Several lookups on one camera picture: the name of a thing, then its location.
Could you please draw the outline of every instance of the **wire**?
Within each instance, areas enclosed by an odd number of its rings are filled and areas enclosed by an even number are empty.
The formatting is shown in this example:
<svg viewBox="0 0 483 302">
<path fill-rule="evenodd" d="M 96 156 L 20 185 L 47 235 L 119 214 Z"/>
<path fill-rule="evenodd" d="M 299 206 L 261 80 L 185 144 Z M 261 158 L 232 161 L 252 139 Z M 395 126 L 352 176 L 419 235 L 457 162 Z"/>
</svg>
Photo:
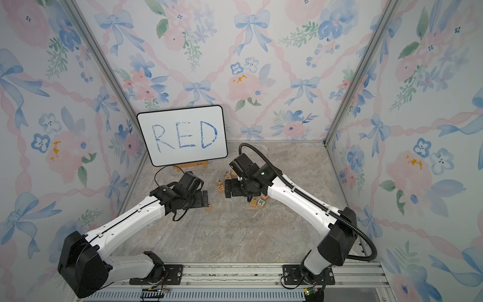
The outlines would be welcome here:
<svg viewBox="0 0 483 302">
<path fill-rule="evenodd" d="M 300 280 L 298 281 L 298 284 L 297 284 L 297 286 L 296 286 L 296 287 L 294 287 L 294 288 L 288 288 L 288 287 L 286 287 L 286 286 L 284 285 L 284 283 L 282 282 L 283 278 L 284 278 L 284 275 L 282 275 L 282 276 L 280 277 L 280 284 L 282 284 L 282 286 L 283 286 L 285 289 L 296 289 L 296 288 L 298 288 L 298 287 L 300 286 L 300 284 L 302 283 L 302 278 L 300 278 Z"/>
<path fill-rule="evenodd" d="M 247 146 L 249 147 L 250 149 L 252 149 L 253 151 L 255 151 L 255 153 L 257 153 L 266 163 L 267 165 L 273 170 L 275 171 L 275 174 L 280 178 L 280 180 L 287 186 L 289 187 L 290 189 L 293 189 L 297 194 L 299 194 L 300 196 L 302 196 L 303 198 L 305 198 L 306 200 L 308 200 L 309 202 L 313 203 L 315 206 L 319 207 L 320 209 L 322 209 L 324 212 L 326 212 L 328 215 L 334 217 L 335 219 L 337 219 L 338 221 L 340 221 L 342 224 L 344 224 L 345 226 L 349 227 L 351 230 L 353 230 L 357 235 L 359 235 L 362 239 L 364 239 L 365 242 L 367 242 L 367 244 L 369 245 L 370 247 L 370 250 L 371 250 L 371 254 L 369 256 L 357 256 L 357 255 L 347 255 L 347 258 L 348 259 L 353 259 L 353 260 L 358 260 L 358 261 L 372 261 L 374 259 L 376 259 L 377 257 L 377 249 L 376 249 L 376 246 L 374 245 L 374 243 L 372 242 L 372 240 L 363 232 L 361 231 L 357 226 L 354 226 L 351 222 L 345 220 L 344 218 L 342 218 L 340 215 L 332 212 L 332 211 L 329 211 L 327 207 L 323 206 L 321 203 L 319 203 L 318 201 L 316 201 L 315 199 L 311 198 L 310 196 L 308 196 L 307 194 L 305 194 L 304 192 L 300 191 L 299 189 L 297 188 L 294 188 L 294 185 L 291 184 L 288 180 L 285 179 L 285 177 L 283 176 L 282 172 L 279 171 L 270 161 L 268 158 L 265 157 L 265 155 L 263 155 L 263 153 L 260 152 L 260 150 L 258 150 L 257 148 L 255 148 L 254 146 L 250 145 L 250 144 L 247 144 L 247 143 L 241 143 L 239 146 L 238 146 L 238 154 L 242 154 L 242 148 L 244 146 Z"/>
<path fill-rule="evenodd" d="M 154 174 L 154 182 L 156 183 L 156 185 L 157 185 L 158 187 L 159 187 L 160 185 L 159 185 L 159 184 L 157 183 L 157 181 L 156 181 L 156 175 L 157 175 L 157 174 L 158 174 L 158 173 L 159 173 L 159 172 L 160 172 L 162 169 L 164 169 L 164 168 L 166 168 L 166 167 L 176 167 L 176 168 L 180 169 L 180 170 L 181 170 L 181 172 L 183 172 L 183 174 L 185 173 L 185 172 L 183 171 L 183 169 L 181 169 L 180 167 L 178 167 L 178 166 L 176 166 L 176 165 L 167 165 L 167 166 L 162 167 L 161 169 L 159 169 L 159 170 L 156 172 L 156 174 Z"/>
</svg>

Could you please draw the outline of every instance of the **wall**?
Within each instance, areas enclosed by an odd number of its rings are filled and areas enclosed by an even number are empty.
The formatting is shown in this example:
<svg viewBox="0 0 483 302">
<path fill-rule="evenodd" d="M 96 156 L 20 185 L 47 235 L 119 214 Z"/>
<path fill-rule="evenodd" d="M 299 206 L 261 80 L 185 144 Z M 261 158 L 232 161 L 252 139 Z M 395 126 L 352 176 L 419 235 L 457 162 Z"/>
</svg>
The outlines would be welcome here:
<svg viewBox="0 0 483 302">
<path fill-rule="evenodd" d="M 0 301 L 63 301 L 65 236 L 117 215 L 144 147 L 55 1 L 0 5 Z"/>
<path fill-rule="evenodd" d="M 481 13 L 402 1 L 329 147 L 399 302 L 483 301 Z"/>
<path fill-rule="evenodd" d="M 385 0 L 77 1 L 138 112 L 220 104 L 231 140 L 320 140 Z"/>
</svg>

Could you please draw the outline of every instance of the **pink flower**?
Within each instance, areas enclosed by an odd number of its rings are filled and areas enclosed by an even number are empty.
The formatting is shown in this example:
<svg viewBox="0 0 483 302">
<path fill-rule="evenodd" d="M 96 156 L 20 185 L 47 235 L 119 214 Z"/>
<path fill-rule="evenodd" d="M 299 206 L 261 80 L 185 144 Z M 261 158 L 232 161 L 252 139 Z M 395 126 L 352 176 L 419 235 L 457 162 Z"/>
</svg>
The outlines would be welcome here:
<svg viewBox="0 0 483 302">
<path fill-rule="evenodd" d="M 139 138 L 135 134 L 129 134 L 124 143 L 124 149 L 127 155 L 134 155 L 139 148 Z"/>
<path fill-rule="evenodd" d="M 146 100 L 152 102 L 157 96 L 156 90 L 148 85 L 134 85 L 136 87 L 136 98 L 138 100 Z"/>
<path fill-rule="evenodd" d="M 296 25 L 301 26 L 307 23 L 307 20 L 312 20 L 319 16 L 324 9 L 325 1 L 315 0 L 308 1 L 287 1 L 285 6 L 285 13 L 289 20 L 292 20 Z"/>
<path fill-rule="evenodd" d="M 398 302 L 421 301 L 421 296 L 414 284 L 401 273 L 397 273 L 393 276 L 391 288 L 394 291 Z"/>
<path fill-rule="evenodd" d="M 27 0 L 4 0 L 3 7 L 19 39 L 33 47 L 49 46 L 50 27 L 40 5 Z"/>
<path fill-rule="evenodd" d="M 151 83 L 151 79 L 144 75 L 144 70 L 141 70 L 140 72 L 131 70 L 131 73 L 133 74 L 132 76 L 133 82 L 139 83 L 142 86 L 147 86 L 148 84 Z"/>
<path fill-rule="evenodd" d="M 51 140 L 45 160 L 49 169 L 60 174 L 64 184 L 68 184 L 82 166 L 82 157 L 90 158 L 91 150 L 91 140 L 83 134 L 74 136 L 70 131 L 62 131 Z"/>
<path fill-rule="evenodd" d="M 349 188 L 354 188 L 355 186 L 355 179 L 357 176 L 355 175 L 354 171 L 352 171 L 349 165 L 345 165 L 344 167 L 345 179 L 349 183 Z"/>
<path fill-rule="evenodd" d="M 124 88 L 132 88 L 133 82 L 131 80 L 124 80 Z"/>
<path fill-rule="evenodd" d="M 404 202 L 404 210 L 410 214 L 414 211 L 422 216 L 424 207 L 429 207 L 425 192 L 431 187 L 433 180 L 431 170 L 419 156 L 407 150 L 399 153 L 393 163 L 387 165 L 387 174 L 393 179 L 397 190 L 402 190 L 404 196 L 399 202 Z"/>
<path fill-rule="evenodd" d="M 228 93 L 228 98 L 231 101 L 239 101 L 239 100 L 246 100 L 247 98 L 251 97 L 255 99 L 260 99 L 261 96 L 261 88 L 258 84 L 258 77 L 254 74 L 237 74 L 230 78 L 230 82 L 228 83 L 228 88 L 230 92 Z"/>
<path fill-rule="evenodd" d="M 169 29 L 164 33 L 164 44 L 170 50 L 179 51 L 185 44 L 185 37 L 179 29 Z"/>
<path fill-rule="evenodd" d="M 285 125 L 284 134 L 286 137 L 301 137 L 305 134 L 305 126 L 300 122 L 291 122 Z"/>
<path fill-rule="evenodd" d="M 343 80 L 342 81 L 342 84 L 340 84 L 338 88 L 347 89 L 347 87 L 349 87 L 350 84 L 351 84 L 351 81 L 349 81 L 349 80 Z"/>
<path fill-rule="evenodd" d="M 418 65 L 418 58 L 415 56 L 408 56 L 405 57 L 396 68 L 396 79 L 399 82 L 403 82 L 404 80 L 408 79 Z"/>
</svg>

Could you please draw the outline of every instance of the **gray stone surface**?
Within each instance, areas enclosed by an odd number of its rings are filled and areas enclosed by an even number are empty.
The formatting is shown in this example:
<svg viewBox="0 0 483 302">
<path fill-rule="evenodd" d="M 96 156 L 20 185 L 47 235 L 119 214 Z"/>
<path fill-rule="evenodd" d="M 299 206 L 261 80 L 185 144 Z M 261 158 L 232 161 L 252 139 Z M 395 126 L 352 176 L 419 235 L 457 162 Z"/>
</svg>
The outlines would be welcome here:
<svg viewBox="0 0 483 302">
<path fill-rule="evenodd" d="M 251 208 L 244 197 L 226 199 L 218 193 L 216 180 L 223 178 L 229 163 L 238 155 L 239 143 L 228 143 L 228 156 L 209 160 L 208 168 L 192 171 L 205 182 L 211 209 L 191 209 L 179 222 L 172 214 L 155 221 L 116 249 L 114 255 L 137 255 L 153 251 L 166 262 L 297 262 L 322 239 L 302 217 L 287 206 L 268 199 L 263 208 Z M 292 181 L 320 200 L 343 209 L 346 201 L 330 159 L 319 143 L 253 143 Z M 262 166 L 252 150 L 243 151 Z M 148 159 L 134 188 L 127 209 L 156 187 L 159 170 Z M 157 181 L 177 181 L 181 172 L 167 167 Z"/>
</svg>

